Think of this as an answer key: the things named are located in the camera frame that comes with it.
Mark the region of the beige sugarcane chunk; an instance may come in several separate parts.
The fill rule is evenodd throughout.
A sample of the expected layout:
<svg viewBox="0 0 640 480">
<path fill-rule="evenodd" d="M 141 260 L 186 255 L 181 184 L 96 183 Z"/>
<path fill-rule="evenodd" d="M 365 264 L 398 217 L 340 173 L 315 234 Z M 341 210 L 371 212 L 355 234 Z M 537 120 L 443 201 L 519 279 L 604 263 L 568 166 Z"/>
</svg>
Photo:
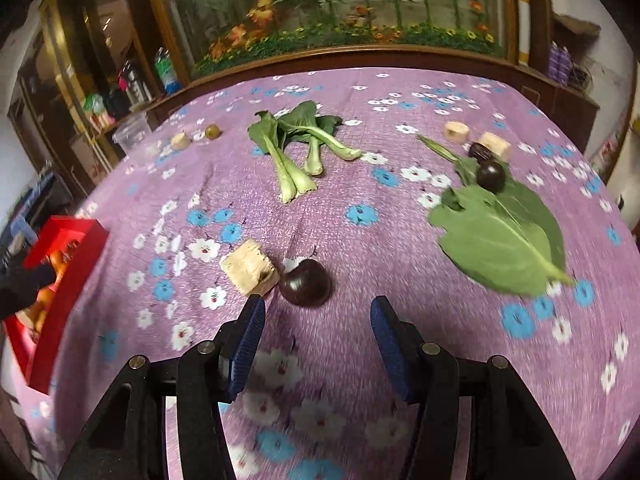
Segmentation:
<svg viewBox="0 0 640 480">
<path fill-rule="evenodd" d="M 222 272 L 245 297 L 266 296 L 280 281 L 273 265 L 256 240 L 246 240 L 240 247 L 220 259 Z"/>
</svg>

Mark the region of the red plastic tray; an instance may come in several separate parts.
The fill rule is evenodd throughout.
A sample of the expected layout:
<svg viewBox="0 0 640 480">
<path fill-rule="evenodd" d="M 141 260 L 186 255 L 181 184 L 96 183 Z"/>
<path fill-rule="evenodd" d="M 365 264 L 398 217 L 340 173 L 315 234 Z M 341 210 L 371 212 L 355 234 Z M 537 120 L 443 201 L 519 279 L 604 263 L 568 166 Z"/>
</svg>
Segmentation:
<svg viewBox="0 0 640 480">
<path fill-rule="evenodd" d="M 53 365 L 64 327 L 108 237 L 93 219 L 53 216 L 41 229 L 22 267 L 53 262 L 55 281 L 39 285 L 37 297 L 25 314 L 14 313 L 3 322 L 26 385 L 49 391 Z"/>
</svg>

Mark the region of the clear plastic container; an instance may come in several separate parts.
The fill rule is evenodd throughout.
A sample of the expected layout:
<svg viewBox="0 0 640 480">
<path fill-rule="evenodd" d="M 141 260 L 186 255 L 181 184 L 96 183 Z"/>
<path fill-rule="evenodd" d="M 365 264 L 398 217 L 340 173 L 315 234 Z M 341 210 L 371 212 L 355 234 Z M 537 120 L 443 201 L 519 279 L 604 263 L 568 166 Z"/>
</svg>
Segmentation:
<svg viewBox="0 0 640 480">
<path fill-rule="evenodd" d="M 112 140 L 125 155 L 136 164 L 147 164 L 156 159 L 162 150 L 162 142 L 152 139 L 145 112 L 131 114 L 112 134 Z"/>
</svg>

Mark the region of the large green leaf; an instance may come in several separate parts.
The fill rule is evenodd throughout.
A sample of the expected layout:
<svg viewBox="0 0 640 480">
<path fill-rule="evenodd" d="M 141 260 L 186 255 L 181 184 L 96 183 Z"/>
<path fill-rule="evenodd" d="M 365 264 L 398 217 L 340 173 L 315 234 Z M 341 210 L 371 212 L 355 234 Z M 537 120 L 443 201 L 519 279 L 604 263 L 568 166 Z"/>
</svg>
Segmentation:
<svg viewBox="0 0 640 480">
<path fill-rule="evenodd" d="M 442 230 L 440 249 L 461 272 L 515 296 L 540 296 L 552 283 L 576 284 L 566 270 L 558 220 L 537 193 L 514 179 L 507 162 L 494 158 L 506 172 L 506 186 L 494 194 L 476 184 L 476 159 L 456 155 L 426 136 L 418 139 L 451 162 L 461 181 L 442 192 L 427 216 L 431 226 Z"/>
</svg>

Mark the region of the purple floral tablecloth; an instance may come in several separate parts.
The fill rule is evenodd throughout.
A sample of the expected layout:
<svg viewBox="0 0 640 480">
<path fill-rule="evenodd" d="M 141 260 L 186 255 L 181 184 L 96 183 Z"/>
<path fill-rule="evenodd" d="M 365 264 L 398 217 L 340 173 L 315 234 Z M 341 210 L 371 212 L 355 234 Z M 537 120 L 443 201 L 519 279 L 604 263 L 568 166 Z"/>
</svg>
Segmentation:
<svg viewBox="0 0 640 480">
<path fill-rule="evenodd" d="M 258 110 L 300 102 L 337 115 L 337 139 L 363 155 L 323 152 L 314 192 L 280 201 L 276 170 L 247 134 Z M 419 139 L 446 122 L 511 143 L 514 178 L 561 227 L 573 286 L 509 297 L 480 286 L 442 253 L 428 212 L 457 183 Z M 216 124 L 221 135 L 205 136 Z M 500 353 L 544 410 L 579 479 L 604 473 L 639 415 L 639 253 L 602 181 L 543 112 L 484 78 L 428 70 L 327 70 L 238 84 L 200 96 L 158 128 L 178 153 L 117 166 L 78 211 L 108 232 L 67 319 L 49 392 L 18 390 L 44 460 L 59 471 L 125 362 L 180 356 L 235 318 L 243 296 L 220 259 L 246 240 L 288 268 L 318 260 L 334 292 L 317 309 L 272 294 L 254 370 L 222 412 L 245 479 L 393 479 L 413 408 L 388 381 L 370 326 L 386 296 L 449 352 Z"/>
</svg>

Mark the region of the beige sugarcane piece far left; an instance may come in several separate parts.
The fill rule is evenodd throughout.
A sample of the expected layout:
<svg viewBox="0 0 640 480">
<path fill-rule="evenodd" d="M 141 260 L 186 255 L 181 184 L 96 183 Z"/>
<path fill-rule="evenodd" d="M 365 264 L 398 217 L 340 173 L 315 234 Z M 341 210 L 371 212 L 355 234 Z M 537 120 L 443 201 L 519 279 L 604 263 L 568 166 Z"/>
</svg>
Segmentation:
<svg viewBox="0 0 640 480">
<path fill-rule="evenodd" d="M 170 146 L 173 151 L 183 151 L 190 146 L 192 138 L 185 132 L 176 133 L 170 139 Z"/>
</svg>

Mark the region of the small green grape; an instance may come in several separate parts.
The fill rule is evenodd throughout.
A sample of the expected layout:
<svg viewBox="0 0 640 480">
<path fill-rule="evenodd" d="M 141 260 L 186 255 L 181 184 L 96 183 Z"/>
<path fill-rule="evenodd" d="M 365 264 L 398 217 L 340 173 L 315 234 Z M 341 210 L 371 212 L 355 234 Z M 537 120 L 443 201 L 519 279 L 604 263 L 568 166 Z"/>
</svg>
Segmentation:
<svg viewBox="0 0 640 480">
<path fill-rule="evenodd" d="M 208 125 L 205 128 L 205 136 L 209 140 L 215 140 L 221 135 L 221 130 L 216 124 Z"/>
</svg>

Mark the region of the dark plum on leaf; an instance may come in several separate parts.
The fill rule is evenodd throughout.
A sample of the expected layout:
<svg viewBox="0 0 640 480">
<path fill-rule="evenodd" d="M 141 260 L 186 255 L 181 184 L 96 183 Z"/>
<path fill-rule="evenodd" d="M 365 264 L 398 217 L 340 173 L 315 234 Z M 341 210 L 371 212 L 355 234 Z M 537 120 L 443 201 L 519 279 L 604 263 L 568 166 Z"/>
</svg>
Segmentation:
<svg viewBox="0 0 640 480">
<path fill-rule="evenodd" d="M 506 172 L 495 159 L 483 160 L 478 164 L 475 180 L 481 188 L 497 194 L 506 186 Z"/>
</svg>

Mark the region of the blue green bottle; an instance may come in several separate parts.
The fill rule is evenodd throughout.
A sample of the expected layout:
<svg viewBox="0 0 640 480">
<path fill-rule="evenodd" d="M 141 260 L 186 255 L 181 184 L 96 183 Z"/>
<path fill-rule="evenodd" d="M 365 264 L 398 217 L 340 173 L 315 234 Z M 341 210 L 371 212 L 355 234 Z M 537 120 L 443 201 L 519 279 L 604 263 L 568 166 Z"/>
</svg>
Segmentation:
<svg viewBox="0 0 640 480">
<path fill-rule="evenodd" d="M 182 89 L 174 63 L 171 61 L 169 51 L 166 48 L 160 47 L 157 50 L 154 58 L 154 67 L 167 94 L 174 94 Z"/>
</svg>

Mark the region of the beige sugarcane piece by leaf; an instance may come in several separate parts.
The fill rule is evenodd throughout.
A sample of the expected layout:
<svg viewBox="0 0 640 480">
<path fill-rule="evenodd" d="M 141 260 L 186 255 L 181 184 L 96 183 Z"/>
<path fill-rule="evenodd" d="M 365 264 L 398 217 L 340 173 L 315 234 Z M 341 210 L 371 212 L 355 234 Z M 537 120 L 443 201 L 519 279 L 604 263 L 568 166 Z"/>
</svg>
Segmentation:
<svg viewBox="0 0 640 480">
<path fill-rule="evenodd" d="M 493 154 L 495 158 L 498 158 L 503 162 L 510 162 L 511 143 L 504 140 L 501 136 L 498 136 L 498 134 L 485 131 L 480 136 L 478 143 L 491 151 L 491 154 Z"/>
</svg>

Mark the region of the beige sugarcane piece far right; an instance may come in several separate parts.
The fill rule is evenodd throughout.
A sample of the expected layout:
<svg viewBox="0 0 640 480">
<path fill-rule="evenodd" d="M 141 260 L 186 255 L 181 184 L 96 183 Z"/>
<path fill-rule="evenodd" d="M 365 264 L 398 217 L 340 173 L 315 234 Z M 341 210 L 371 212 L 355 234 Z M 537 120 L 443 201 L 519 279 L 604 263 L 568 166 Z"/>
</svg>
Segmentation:
<svg viewBox="0 0 640 480">
<path fill-rule="evenodd" d="M 463 122 L 446 122 L 444 127 L 445 138 L 454 144 L 465 144 L 468 142 L 470 128 Z"/>
</svg>

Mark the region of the green bok choy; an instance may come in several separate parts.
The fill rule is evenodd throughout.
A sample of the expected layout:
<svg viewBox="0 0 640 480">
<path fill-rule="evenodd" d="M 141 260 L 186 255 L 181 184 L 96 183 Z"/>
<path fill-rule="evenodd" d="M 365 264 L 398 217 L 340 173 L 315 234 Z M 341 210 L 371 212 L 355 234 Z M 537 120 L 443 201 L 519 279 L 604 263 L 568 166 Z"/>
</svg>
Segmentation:
<svg viewBox="0 0 640 480">
<path fill-rule="evenodd" d="M 343 162 L 353 162 L 363 155 L 360 148 L 337 139 L 341 125 L 340 116 L 322 115 L 320 105 L 311 100 L 283 112 L 255 113 L 247 134 L 255 148 L 271 159 L 282 203 L 291 203 L 317 189 L 317 180 L 326 172 L 324 151 Z"/>
</svg>

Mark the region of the purple bottles on cabinet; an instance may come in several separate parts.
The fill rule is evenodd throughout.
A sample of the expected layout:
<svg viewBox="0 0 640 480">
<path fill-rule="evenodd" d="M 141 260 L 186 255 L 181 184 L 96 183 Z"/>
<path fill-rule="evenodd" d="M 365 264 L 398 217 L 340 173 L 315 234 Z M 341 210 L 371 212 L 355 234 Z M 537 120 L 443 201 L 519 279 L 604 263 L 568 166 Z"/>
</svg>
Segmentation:
<svg viewBox="0 0 640 480">
<path fill-rule="evenodd" d="M 572 58 L 567 47 L 560 47 L 555 41 L 552 41 L 549 48 L 547 76 L 557 84 L 566 87 L 572 66 Z"/>
</svg>

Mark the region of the flower garden wall picture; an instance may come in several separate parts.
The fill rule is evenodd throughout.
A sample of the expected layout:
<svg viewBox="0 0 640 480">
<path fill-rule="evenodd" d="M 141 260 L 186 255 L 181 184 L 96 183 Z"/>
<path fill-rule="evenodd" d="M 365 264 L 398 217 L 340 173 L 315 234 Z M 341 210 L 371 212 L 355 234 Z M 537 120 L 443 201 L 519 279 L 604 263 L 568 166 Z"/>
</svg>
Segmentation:
<svg viewBox="0 0 640 480">
<path fill-rule="evenodd" d="M 272 56 L 356 44 L 504 55 L 498 0 L 165 0 L 198 78 Z"/>
</svg>

